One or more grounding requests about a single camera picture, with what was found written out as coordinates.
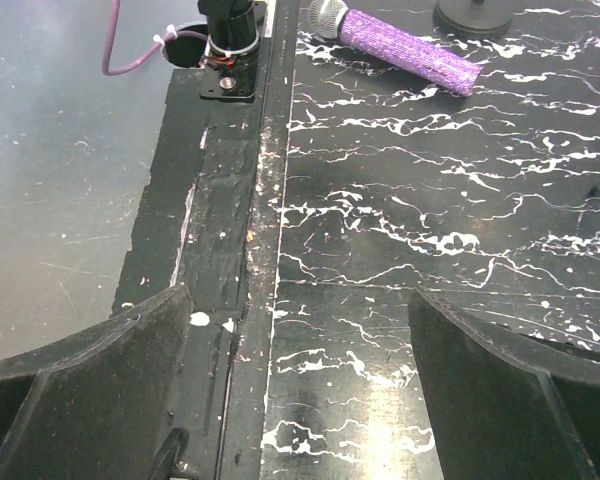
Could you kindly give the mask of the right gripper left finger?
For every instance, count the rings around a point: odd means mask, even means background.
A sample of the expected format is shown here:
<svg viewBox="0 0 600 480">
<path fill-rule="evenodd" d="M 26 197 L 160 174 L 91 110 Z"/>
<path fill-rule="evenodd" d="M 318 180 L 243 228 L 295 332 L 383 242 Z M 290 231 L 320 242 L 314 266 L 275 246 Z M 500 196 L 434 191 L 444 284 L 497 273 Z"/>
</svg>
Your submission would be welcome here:
<svg viewBox="0 0 600 480">
<path fill-rule="evenodd" d="M 187 340 L 178 285 L 0 360 L 0 479 L 168 479 L 187 433 L 168 402 Z"/>
</svg>

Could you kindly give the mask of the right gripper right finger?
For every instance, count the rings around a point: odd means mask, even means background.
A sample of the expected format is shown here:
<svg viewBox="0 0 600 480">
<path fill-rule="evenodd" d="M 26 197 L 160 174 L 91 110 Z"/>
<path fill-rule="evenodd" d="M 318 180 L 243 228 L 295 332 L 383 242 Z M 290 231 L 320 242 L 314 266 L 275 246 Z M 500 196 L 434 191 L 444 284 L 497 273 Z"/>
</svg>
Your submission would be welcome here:
<svg viewBox="0 0 600 480">
<path fill-rule="evenodd" d="M 600 479 L 600 353 L 413 292 L 417 370 L 447 479 Z"/>
</svg>

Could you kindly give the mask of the purple glitter microphone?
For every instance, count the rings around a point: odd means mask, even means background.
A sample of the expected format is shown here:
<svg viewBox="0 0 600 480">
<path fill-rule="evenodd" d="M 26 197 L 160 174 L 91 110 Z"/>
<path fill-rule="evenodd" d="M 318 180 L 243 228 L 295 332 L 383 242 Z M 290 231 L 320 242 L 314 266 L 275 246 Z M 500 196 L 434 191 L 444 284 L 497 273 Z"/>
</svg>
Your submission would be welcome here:
<svg viewBox="0 0 600 480">
<path fill-rule="evenodd" d="M 308 22 L 324 40 L 337 40 L 456 94 L 469 97 L 482 67 L 343 1 L 313 1 Z"/>
</svg>

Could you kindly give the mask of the black left-edge clip stand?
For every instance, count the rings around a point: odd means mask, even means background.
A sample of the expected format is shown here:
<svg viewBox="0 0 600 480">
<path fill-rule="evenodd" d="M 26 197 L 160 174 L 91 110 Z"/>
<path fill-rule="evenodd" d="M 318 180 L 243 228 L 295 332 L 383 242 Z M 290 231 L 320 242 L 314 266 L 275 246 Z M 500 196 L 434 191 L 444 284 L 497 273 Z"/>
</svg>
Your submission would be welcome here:
<svg viewBox="0 0 600 480">
<path fill-rule="evenodd" d="M 510 1 L 500 0 L 438 0 L 433 19 L 446 33 L 466 39 L 496 39 L 509 30 L 513 7 Z"/>
</svg>

